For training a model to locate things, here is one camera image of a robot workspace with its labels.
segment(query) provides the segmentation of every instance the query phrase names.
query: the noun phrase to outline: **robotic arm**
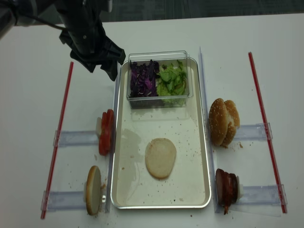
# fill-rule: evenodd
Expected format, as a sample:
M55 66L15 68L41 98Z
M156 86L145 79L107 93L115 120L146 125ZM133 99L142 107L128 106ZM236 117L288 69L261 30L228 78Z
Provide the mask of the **robotic arm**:
M71 58L91 73L96 65L101 65L115 81L117 62L123 64L125 53L106 36L99 18L111 3L111 0L0 0L0 38L14 25L31 25L37 15L54 4L65 25L59 39L72 49Z

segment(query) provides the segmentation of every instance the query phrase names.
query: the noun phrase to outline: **bun slice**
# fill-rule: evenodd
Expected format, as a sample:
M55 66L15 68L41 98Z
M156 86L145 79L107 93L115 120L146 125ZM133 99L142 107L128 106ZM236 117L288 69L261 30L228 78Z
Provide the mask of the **bun slice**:
M211 140L214 145L228 146L240 126L236 104L223 99L216 99L209 112Z
M96 215L100 205L101 175L97 166L92 166L86 181L85 202L89 215Z

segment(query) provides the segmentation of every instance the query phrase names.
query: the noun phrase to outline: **top bun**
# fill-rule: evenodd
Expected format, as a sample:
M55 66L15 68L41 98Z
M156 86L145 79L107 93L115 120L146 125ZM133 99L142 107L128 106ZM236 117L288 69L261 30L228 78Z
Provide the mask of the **top bun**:
M214 145L228 146L240 126L236 105L233 101L216 99L209 112L211 140Z

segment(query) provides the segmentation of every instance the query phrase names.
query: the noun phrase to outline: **purple cabbage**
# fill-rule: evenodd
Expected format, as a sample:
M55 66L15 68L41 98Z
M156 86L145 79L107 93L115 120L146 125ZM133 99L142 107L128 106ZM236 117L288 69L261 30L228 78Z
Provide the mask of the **purple cabbage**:
M160 65L150 60L149 65L138 65L137 62L130 62L131 83L130 97L157 96L155 79L159 78Z

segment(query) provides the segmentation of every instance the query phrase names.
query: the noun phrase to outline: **tray rim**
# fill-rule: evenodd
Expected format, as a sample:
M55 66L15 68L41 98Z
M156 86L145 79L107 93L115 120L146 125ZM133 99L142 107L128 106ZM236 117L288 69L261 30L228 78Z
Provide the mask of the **tray rim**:
M197 61L193 58L190 57L190 61L193 61L195 63L195 67L196 70L198 72L198 80L200 82L200 71L199 71L199 65L197 63ZM120 67L120 73L119 73L119 77L117 77L117 81L115 83L115 95L114 95L114 110L115 110L115 115L118 115L118 111L119 111L119 102L118 102L118 98L120 95L120 91L121 91L121 85L120 85L120 79L121 79L121 74L122 74L122 68L124 67L125 64L128 64L128 61L125 61L121 67ZM211 201L211 195L212 195L212 190L211 190L211 180L210 180L210 172L209 172L209 160L208 160L208 149L207 149L207 142L206 142L206 131L205 131L205 124L204 124L204 118L203 118L203 105L202 105L202 100L201 100L201 87L200 85L198 86L199 89L199 101L200 101L200 116L201 116L201 120L202 120L202 134L203 134L203 139L205 142L205 154L206 154L206 165L207 165L207 176L208 176L208 186L209 186L209 198L207 200L206 203L204 203L203 205L183 205L183 206L119 206L115 203L114 199L113 199L113 181L114 181L114 175L113 175L113 170L114 170L114 164L115 164L115 149L113 150L113 163L111 166L111 170L112 170L112 176L111 176L111 190L110 190L110 197L111 197L111 202L112 204L118 208L118 209L195 209L195 208L204 208L206 207L210 201ZM117 128L117 119L115 121L115 129Z

